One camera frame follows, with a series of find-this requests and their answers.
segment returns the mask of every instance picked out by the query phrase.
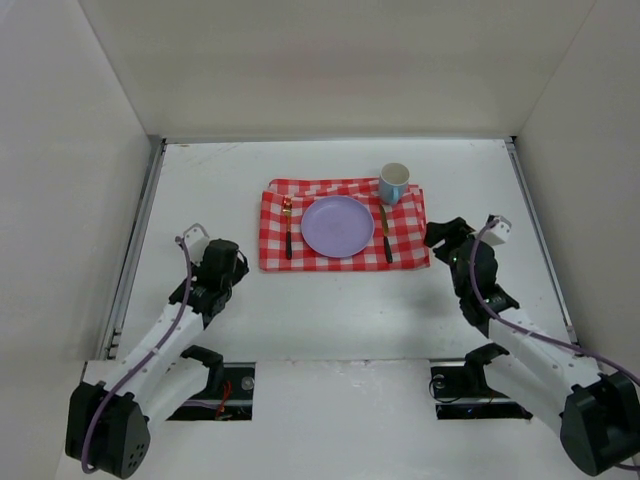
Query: red and white checkered cloth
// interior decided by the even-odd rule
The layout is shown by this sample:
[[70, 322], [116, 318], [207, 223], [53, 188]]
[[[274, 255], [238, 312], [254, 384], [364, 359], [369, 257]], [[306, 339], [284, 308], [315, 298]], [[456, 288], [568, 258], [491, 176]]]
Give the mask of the red and white checkered cloth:
[[[329, 195], [346, 195], [364, 204], [373, 215], [373, 238], [360, 253], [348, 258], [327, 258], [309, 247], [300, 232], [302, 215], [313, 202]], [[287, 220], [282, 213], [284, 197], [292, 201], [291, 245], [293, 258], [286, 257]], [[415, 269], [429, 266], [429, 249], [424, 245], [427, 215], [424, 193], [409, 185], [397, 205], [386, 206], [389, 243], [393, 263], [384, 254], [382, 220], [377, 178], [341, 180], [275, 179], [262, 193], [260, 206], [260, 268], [275, 271], [375, 271]]]

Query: plate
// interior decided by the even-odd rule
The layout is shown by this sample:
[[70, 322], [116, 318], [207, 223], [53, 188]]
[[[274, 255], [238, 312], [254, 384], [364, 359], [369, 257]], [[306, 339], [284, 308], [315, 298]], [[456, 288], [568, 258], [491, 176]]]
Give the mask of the plate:
[[334, 195], [313, 202], [300, 228], [305, 242], [320, 255], [345, 258], [367, 246], [375, 225], [369, 209], [358, 200]]

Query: gold fork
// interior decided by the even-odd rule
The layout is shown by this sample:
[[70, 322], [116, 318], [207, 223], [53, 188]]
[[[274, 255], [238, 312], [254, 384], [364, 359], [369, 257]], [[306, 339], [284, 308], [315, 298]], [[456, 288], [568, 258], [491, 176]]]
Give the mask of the gold fork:
[[291, 260], [293, 257], [293, 249], [291, 248], [291, 199], [284, 197], [282, 200], [282, 213], [287, 217], [287, 259]]

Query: black knife handle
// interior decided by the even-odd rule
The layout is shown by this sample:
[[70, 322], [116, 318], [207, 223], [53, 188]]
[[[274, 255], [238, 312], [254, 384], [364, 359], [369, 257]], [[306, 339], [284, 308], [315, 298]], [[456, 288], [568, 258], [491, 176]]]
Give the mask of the black knife handle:
[[387, 257], [387, 263], [393, 263], [393, 255], [391, 255], [391, 245], [389, 239], [384, 237], [384, 255]]
[[287, 232], [287, 260], [293, 257], [293, 249], [291, 248], [291, 232]]

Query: blue mug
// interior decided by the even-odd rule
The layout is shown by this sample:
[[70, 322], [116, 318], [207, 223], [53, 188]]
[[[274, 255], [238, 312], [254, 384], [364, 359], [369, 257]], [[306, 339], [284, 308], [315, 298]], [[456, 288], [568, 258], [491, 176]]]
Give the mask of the blue mug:
[[409, 186], [409, 169], [401, 163], [387, 163], [382, 167], [378, 180], [380, 200], [387, 205], [400, 201]]

